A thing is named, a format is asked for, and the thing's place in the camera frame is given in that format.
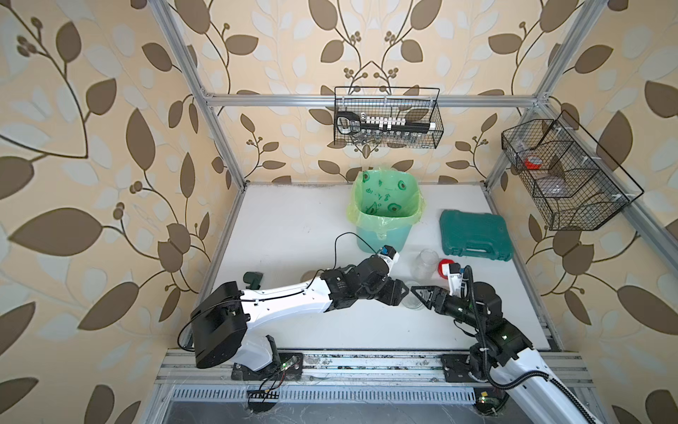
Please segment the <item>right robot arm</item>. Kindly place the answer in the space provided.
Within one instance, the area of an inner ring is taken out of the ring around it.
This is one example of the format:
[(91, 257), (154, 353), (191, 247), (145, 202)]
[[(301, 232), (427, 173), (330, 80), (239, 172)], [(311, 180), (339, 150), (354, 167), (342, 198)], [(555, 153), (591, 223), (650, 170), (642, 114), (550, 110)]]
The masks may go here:
[(414, 286), (428, 310), (475, 330), (469, 376), (508, 395), (534, 423), (599, 423), (551, 370), (524, 333), (504, 317), (494, 288), (475, 282), (460, 297), (439, 286)]

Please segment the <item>red jar lid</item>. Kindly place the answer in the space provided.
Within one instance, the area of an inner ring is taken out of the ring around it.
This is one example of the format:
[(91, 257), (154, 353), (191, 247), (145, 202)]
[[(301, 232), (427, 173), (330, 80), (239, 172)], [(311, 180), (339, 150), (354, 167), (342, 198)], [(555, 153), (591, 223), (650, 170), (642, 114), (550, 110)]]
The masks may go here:
[(437, 272), (441, 278), (447, 279), (448, 272), (450, 271), (450, 265), (456, 264), (452, 259), (442, 259), (437, 267)]

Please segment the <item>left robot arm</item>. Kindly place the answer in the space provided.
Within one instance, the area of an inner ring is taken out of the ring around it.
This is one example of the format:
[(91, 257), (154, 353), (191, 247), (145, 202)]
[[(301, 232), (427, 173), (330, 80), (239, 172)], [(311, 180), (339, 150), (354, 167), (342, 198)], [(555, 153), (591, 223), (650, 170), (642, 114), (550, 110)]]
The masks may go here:
[(288, 317), (346, 309), (359, 300), (399, 305), (409, 288), (390, 277), (398, 259), (397, 250), (384, 246), (358, 265), (318, 270), (299, 284), (271, 290), (241, 290), (234, 281), (221, 284), (192, 311), (187, 323), (196, 367), (210, 369), (235, 359), (260, 371), (280, 363), (275, 340), (247, 337), (249, 330)]

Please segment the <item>beige-lid jar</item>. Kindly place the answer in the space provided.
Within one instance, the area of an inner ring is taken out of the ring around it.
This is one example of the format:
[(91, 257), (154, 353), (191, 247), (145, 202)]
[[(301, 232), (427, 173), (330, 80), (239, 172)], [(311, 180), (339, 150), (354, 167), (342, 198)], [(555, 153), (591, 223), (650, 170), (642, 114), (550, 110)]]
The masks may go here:
[(400, 305), (412, 310), (419, 310), (424, 307), (422, 302), (413, 293), (407, 294)]

